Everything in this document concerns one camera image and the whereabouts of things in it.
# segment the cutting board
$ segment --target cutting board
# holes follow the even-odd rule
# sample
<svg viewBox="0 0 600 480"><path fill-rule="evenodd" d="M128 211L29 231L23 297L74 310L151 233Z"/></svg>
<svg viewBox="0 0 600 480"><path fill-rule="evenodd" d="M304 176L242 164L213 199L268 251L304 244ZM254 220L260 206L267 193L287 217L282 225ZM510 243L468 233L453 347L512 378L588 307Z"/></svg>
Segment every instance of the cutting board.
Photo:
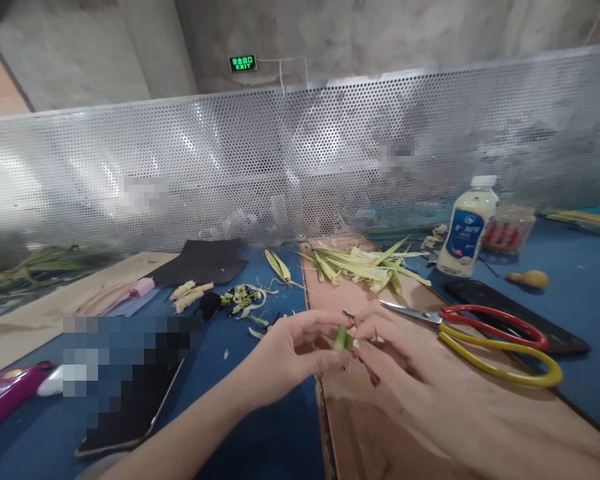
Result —
<svg viewBox="0 0 600 480"><path fill-rule="evenodd" d="M69 317L100 287L138 280L177 253L142 252L0 317L0 370L62 333Z"/></svg>
<svg viewBox="0 0 600 480"><path fill-rule="evenodd" d="M345 249L356 243L363 248L371 247L365 239L339 241L338 246ZM308 244L302 244L301 248L308 248ZM304 267L313 267L304 258L303 264ZM346 310L355 314L374 299L430 311L444 306L432 290L404 275L400 275L402 296L390 289L376 294L347 279L338 287L332 287L329 283L320 282L317 273L311 269L305 269L304 275L307 300L312 309ZM479 335L470 327L465 330ZM566 451L586 452L600 458L600 432L550 390L530 389L482 373L459 360L437 340L434 331L424 326L414 329L414 335L445 359L446 368L462 380L473 396L481 398L481 404L488 412L512 429L524 430L529 435L563 445ZM478 354L502 369L520 371L515 360L502 352L482 351ZM322 385L333 443L333 461L339 478L483 478L478 472L448 458L420 434L388 389L382 384L377 389L371 386L369 376L359 362L352 360L346 373L325 374Z"/></svg>

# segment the concrete wall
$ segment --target concrete wall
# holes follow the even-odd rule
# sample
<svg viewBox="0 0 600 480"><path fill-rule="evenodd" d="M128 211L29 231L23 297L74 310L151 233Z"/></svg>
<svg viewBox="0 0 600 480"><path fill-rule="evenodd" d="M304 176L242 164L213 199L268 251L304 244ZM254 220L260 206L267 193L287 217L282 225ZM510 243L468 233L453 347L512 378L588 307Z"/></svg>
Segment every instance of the concrete wall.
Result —
<svg viewBox="0 0 600 480"><path fill-rule="evenodd" d="M37 111L196 93L173 0L13 0L0 52Z"/></svg>
<svg viewBox="0 0 600 480"><path fill-rule="evenodd" d="M13 0L0 52L38 111L452 66L600 43L600 0ZM302 83L302 61L283 64Z"/></svg>
<svg viewBox="0 0 600 480"><path fill-rule="evenodd" d="M600 43L600 0L176 0L201 93L279 84L277 63L230 74L227 58L306 57L309 80L529 55ZM302 61L283 81L302 83Z"/></svg>

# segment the red and yellow scissors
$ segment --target red and yellow scissors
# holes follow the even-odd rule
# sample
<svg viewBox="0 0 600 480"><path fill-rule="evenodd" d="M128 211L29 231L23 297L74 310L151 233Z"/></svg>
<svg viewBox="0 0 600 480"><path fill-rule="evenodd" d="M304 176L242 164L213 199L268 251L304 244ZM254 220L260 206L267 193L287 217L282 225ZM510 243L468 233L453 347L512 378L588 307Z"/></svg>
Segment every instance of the red and yellow scissors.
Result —
<svg viewBox="0 0 600 480"><path fill-rule="evenodd" d="M438 336L442 341L444 341L456 353L458 353L458 355L462 356L462 358L470 362L472 365L476 366L484 372L489 373L490 375L493 375L494 377L509 380L515 383L520 383L522 385L528 385L530 387L543 388L553 387L558 383L562 382L563 374L560 366L550 356L540 351L548 348L549 346L549 342L546 336L544 336L544 334L540 332L540 330L536 329L534 326L528 324L527 322L520 320L518 317L514 317L513 315L502 312L500 310L482 307L480 305L454 305L451 307L444 307L442 310L440 310L439 313L435 313L413 310L403 305L397 305L395 303L386 302L384 300L380 300L380 303L388 309L394 310L404 315L408 315L410 317L420 319L426 322L427 324L438 326ZM510 324L513 324L520 330L528 333L533 338L533 340L525 340L520 337L516 337L495 327L492 327L491 325L487 325L486 323L483 323L480 320L460 315L460 312L464 311L488 313L494 317L498 317L502 320L505 320L506 322L509 322ZM442 322L442 320L464 323L466 325L474 327L479 331L490 333L491 335L508 341L498 341L473 337L471 335L467 335L466 333L459 332L458 330L453 329L448 325L445 325ZM535 357L542 363L544 363L548 368L548 372L544 375L531 376L500 370L494 367L493 365L484 362L482 359L476 357L474 354L472 354L466 348L460 345L456 341L456 339L462 340L467 343L471 343L473 345L480 345L482 347L494 348L499 350L509 350L518 353L526 353L527 355L531 355L532 357Z"/></svg>

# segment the cable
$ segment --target cable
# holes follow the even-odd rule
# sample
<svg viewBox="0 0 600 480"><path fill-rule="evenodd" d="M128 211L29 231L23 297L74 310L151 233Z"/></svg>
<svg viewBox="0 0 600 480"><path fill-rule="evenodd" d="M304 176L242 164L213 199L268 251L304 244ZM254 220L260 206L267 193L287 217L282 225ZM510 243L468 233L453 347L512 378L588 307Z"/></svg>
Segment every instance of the cable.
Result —
<svg viewBox="0 0 600 480"><path fill-rule="evenodd" d="M282 87L282 93L285 92L285 84L282 81L282 62L290 61L290 60L304 60L305 61L305 82L306 85L309 85L309 69L307 68L307 58L306 57L290 57L285 59L261 59L256 57L256 61L276 61L278 62L279 72L280 72L280 87Z"/></svg>
<svg viewBox="0 0 600 480"><path fill-rule="evenodd" d="M598 27L599 22L600 22L600 10L598 10L598 15L596 16L595 21L593 22L593 25L591 26L591 30L589 30L589 34L587 35L585 42L582 44L583 47L586 47L589 44L589 41L591 40L591 37L593 36L593 32L595 32L595 29Z"/></svg>

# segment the perforated metal panel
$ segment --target perforated metal panel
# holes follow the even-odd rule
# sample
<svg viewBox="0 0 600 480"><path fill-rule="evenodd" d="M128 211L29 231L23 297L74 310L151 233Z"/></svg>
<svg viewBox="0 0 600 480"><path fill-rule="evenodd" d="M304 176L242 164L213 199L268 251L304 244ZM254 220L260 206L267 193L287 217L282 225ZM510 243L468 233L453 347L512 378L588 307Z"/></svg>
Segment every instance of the perforated metal panel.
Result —
<svg viewBox="0 0 600 480"><path fill-rule="evenodd" d="M409 140L400 175L379 142ZM538 209L600 203L600 47L0 119L0 245L292 239L447 221L473 175ZM166 177L166 213L119 208Z"/></svg>

